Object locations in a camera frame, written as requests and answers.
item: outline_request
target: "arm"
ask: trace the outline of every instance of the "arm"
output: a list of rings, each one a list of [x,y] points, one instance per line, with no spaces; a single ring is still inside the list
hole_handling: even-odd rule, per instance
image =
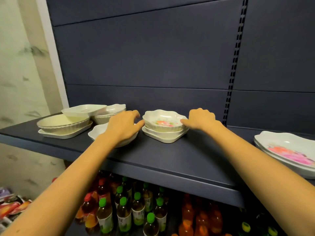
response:
[[[201,108],[181,122],[211,136],[255,196],[290,236],[315,235],[315,187]]]
[[[143,120],[134,125],[134,119],[139,116],[135,110],[111,117],[106,132],[99,135],[2,235],[63,235],[106,156],[120,141],[143,127]]]

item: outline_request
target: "person's right hand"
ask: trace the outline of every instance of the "person's right hand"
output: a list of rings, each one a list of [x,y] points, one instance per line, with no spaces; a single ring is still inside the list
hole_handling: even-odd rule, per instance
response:
[[[208,127],[213,125],[222,125],[221,122],[215,120],[214,113],[211,113],[208,110],[203,110],[202,108],[190,110],[189,118],[181,119],[180,122],[187,127],[202,131],[206,131]]]

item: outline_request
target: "person's left arm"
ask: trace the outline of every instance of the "person's left arm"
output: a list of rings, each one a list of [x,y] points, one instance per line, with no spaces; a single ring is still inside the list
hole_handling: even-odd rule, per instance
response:
[[[110,118],[106,132],[82,153],[2,234],[59,236],[73,220],[106,156],[143,126],[134,125],[139,112],[125,111]]]

